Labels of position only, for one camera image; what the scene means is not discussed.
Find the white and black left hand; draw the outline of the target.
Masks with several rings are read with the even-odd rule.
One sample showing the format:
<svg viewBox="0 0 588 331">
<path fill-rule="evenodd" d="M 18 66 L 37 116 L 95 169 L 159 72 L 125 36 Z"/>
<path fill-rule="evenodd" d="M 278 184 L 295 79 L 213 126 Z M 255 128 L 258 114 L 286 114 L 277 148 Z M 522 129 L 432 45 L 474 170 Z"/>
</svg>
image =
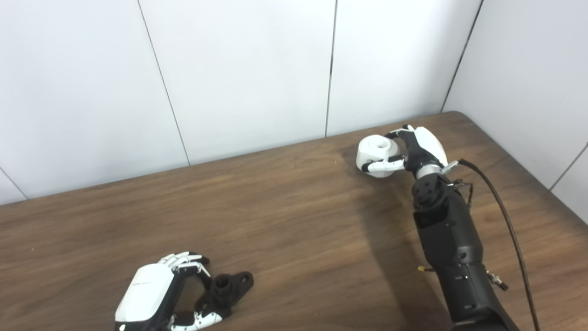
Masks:
<svg viewBox="0 0 588 331">
<path fill-rule="evenodd" d="M 227 319 L 225 312 L 175 312 L 187 278 L 197 277 L 205 289 L 212 283 L 202 254 L 185 251 L 164 256 L 139 268 L 115 312 L 116 331 L 197 331 Z"/>
</svg>

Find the white and black right hand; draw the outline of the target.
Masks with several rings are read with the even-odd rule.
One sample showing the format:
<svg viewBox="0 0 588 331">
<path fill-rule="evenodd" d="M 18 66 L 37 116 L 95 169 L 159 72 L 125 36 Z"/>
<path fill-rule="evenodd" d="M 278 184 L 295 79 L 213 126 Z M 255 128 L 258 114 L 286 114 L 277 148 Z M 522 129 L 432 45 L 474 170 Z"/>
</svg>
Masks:
<svg viewBox="0 0 588 331">
<path fill-rule="evenodd" d="M 376 178 L 407 171 L 420 179 L 443 172 L 448 164 L 442 144 L 424 126 L 405 125 L 384 135 L 363 138 L 356 154 L 357 168 Z"/>
</svg>

